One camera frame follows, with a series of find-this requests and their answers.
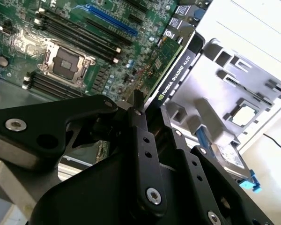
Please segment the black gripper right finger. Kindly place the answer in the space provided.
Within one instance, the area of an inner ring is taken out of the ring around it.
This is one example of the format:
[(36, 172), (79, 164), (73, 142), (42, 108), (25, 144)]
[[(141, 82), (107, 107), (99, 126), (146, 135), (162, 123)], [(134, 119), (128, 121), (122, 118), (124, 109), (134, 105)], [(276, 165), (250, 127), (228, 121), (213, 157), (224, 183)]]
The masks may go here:
[(159, 110), (159, 160), (178, 173), (175, 196), (198, 225), (271, 225), (271, 219), (201, 146), (189, 148), (166, 109)]

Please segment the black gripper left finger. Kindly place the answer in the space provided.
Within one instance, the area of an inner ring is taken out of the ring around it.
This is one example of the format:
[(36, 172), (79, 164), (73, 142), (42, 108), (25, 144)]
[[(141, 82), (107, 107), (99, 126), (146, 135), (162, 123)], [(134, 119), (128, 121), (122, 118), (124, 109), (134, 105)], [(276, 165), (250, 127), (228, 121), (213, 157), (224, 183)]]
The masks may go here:
[(133, 93), (127, 109), (103, 95), (1, 109), (0, 186), (14, 203), (33, 213), (45, 193), (63, 182), (57, 175), (61, 158), (98, 141), (111, 143), (106, 159), (127, 156), (135, 176), (136, 212), (165, 213), (158, 152), (140, 91)]

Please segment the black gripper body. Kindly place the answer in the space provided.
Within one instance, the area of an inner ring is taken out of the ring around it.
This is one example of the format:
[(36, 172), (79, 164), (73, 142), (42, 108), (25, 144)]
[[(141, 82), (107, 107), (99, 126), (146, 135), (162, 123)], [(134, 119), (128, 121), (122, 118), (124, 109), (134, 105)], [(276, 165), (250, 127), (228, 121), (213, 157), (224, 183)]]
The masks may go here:
[(183, 179), (181, 153), (159, 155), (167, 210), (162, 218), (139, 214), (133, 168), (119, 154), (50, 189), (33, 210), (31, 225), (200, 225), (193, 192)]

